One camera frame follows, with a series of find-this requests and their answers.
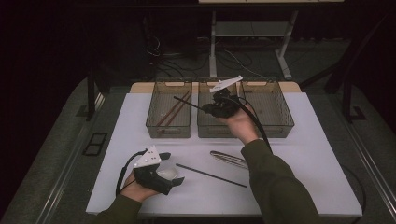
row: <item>person's right hand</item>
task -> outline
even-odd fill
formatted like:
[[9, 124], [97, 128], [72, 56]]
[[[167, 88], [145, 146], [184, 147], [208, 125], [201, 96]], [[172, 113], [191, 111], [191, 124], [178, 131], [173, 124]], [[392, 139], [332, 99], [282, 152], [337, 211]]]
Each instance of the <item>person's right hand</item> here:
[[244, 145], [259, 138], [254, 122], [243, 109], [239, 109], [233, 116], [227, 119], [218, 118], [218, 120], [227, 124], [233, 136], [239, 138]]

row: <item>green sleeve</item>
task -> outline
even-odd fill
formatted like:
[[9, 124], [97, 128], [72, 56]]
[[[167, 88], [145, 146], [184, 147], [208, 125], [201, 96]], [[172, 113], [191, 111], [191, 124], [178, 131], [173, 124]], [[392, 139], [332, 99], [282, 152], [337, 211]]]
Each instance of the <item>green sleeve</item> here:
[[118, 195], [110, 207], [99, 213], [92, 224], [134, 224], [137, 223], [137, 213], [142, 203], [123, 195]]
[[266, 224], [322, 223], [305, 186], [294, 177], [290, 167], [274, 156], [258, 139], [242, 148], [247, 161], [250, 187]]

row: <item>white desk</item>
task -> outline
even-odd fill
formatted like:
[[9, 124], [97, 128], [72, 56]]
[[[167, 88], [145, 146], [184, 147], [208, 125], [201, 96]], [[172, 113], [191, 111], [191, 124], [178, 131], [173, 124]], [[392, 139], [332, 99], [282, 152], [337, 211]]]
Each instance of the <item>white desk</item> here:
[[[160, 152], [172, 153], [170, 160], [163, 161], [159, 170], [180, 163], [246, 185], [247, 188], [177, 167], [179, 176], [185, 176], [183, 184], [172, 188], [168, 196], [157, 195], [145, 201], [140, 210], [141, 217], [260, 216], [259, 207], [248, 187], [248, 171], [216, 161], [209, 155], [210, 150], [217, 150], [242, 157], [239, 140], [198, 138], [196, 109], [192, 110], [191, 138], [151, 139], [145, 126], [150, 98], [150, 93], [127, 94], [87, 213], [97, 214], [107, 209], [115, 198], [120, 169], [125, 162], [136, 151], [155, 145]], [[196, 103], [197, 98], [195, 93], [192, 102]], [[322, 216], [361, 216], [359, 202], [306, 94], [289, 92], [285, 93], [285, 99], [295, 126], [288, 138], [269, 139], [274, 153], [290, 165], [308, 189]]]

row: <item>white 3d-printed bracket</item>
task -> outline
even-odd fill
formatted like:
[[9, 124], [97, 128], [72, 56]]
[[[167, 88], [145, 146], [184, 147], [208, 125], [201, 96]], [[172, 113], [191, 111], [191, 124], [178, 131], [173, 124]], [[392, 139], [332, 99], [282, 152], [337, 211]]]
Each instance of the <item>white 3d-printed bracket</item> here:
[[160, 154], [158, 154], [157, 148], [152, 146], [148, 151], [134, 164], [134, 168], [140, 168], [159, 164], [161, 162]]
[[224, 88], [227, 88], [227, 87], [233, 85], [235, 82], [238, 82], [240, 80], [242, 80], [241, 76], [230, 78], [230, 79], [226, 79], [226, 80], [222, 80], [222, 81], [219, 80], [219, 84], [217, 84], [215, 87], [210, 89], [210, 92], [220, 91], [220, 90], [222, 90]]

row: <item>tweezers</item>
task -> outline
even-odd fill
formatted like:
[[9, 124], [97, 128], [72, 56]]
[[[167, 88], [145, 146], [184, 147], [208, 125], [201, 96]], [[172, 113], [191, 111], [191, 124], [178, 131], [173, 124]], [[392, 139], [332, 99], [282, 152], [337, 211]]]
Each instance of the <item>tweezers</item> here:
[[235, 166], [239, 166], [248, 170], [248, 164], [245, 160], [237, 158], [235, 156], [227, 155], [222, 152], [210, 151], [210, 155], [212, 155], [218, 161], [224, 161], [230, 163]]

